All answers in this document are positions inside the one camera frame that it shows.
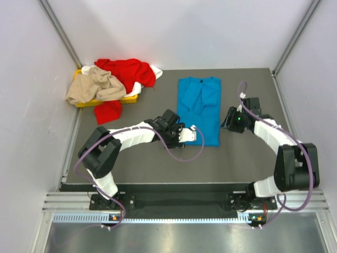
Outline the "blue t shirt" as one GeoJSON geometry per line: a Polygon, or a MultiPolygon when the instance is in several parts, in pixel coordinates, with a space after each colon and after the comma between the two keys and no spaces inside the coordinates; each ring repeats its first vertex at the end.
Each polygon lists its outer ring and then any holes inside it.
{"type": "Polygon", "coordinates": [[[220,145],[221,79],[186,77],[179,80],[177,114],[187,128],[195,125],[200,132],[187,145],[220,145]]]}

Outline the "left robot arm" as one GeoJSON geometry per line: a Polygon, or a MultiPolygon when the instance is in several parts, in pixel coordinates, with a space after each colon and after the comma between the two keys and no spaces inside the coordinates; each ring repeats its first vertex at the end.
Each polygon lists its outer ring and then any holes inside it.
{"type": "Polygon", "coordinates": [[[129,128],[108,130],[96,128],[78,152],[78,158],[91,179],[102,193],[96,196],[107,209],[119,204],[118,188],[114,182],[112,169],[119,153],[138,144],[163,140],[169,149],[182,148],[182,133],[185,123],[172,110],[167,109],[162,116],[147,119],[129,128]]]}

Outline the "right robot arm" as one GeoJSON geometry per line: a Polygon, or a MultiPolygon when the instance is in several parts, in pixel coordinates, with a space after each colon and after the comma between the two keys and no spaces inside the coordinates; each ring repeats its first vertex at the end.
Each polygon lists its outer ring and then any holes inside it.
{"type": "Polygon", "coordinates": [[[295,190],[306,190],[304,203],[297,208],[281,206],[288,211],[301,211],[309,203],[314,188],[319,186],[318,151],[312,143],[302,143],[285,131],[268,114],[263,114],[259,98],[241,98],[238,107],[230,107],[221,127],[231,132],[251,131],[263,140],[276,154],[274,172],[266,179],[251,182],[245,189],[245,200],[249,207],[256,209],[265,198],[277,197],[295,190]]]}

